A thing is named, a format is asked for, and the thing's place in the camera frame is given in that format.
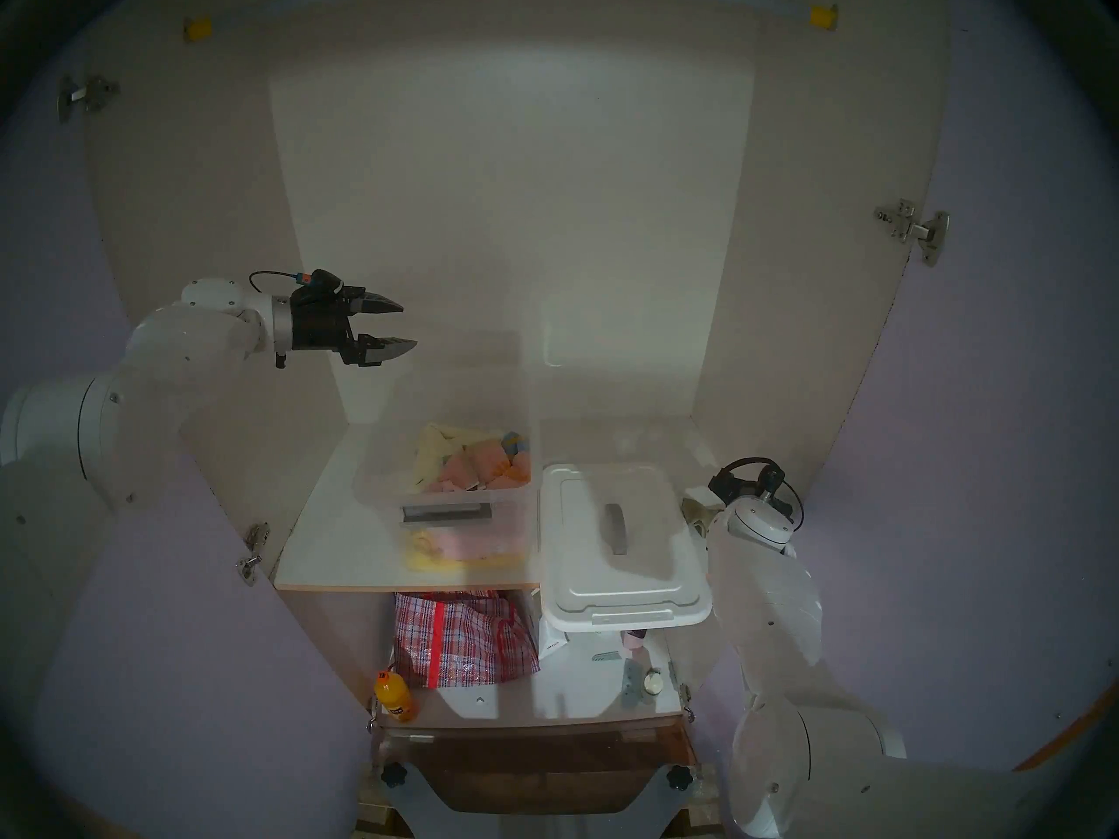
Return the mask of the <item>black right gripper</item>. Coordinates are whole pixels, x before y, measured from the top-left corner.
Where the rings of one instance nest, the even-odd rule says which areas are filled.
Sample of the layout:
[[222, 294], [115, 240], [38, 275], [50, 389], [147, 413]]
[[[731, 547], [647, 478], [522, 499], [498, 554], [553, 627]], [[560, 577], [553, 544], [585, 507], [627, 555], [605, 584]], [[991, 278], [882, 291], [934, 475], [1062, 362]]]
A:
[[[739, 469], [756, 465], [760, 468], [754, 479], [743, 479], [736, 475]], [[733, 461], [709, 480], [707, 489], [728, 506], [742, 497], [752, 497], [773, 508], [788, 508], [788, 502], [778, 498], [780, 489], [786, 486], [786, 470], [775, 461]]]

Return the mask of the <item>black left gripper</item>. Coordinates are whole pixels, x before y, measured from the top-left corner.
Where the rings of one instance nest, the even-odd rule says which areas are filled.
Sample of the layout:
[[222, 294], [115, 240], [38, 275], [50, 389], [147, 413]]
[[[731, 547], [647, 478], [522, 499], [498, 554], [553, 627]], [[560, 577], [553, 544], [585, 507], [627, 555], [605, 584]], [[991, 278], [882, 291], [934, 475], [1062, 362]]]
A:
[[293, 273], [297, 289], [288, 298], [291, 315], [292, 351], [331, 351], [342, 362], [360, 368], [380, 365], [407, 355], [416, 340], [378, 338], [369, 333], [355, 337], [349, 319], [357, 314], [404, 312], [391, 298], [367, 292], [359, 285], [346, 285], [322, 268]]

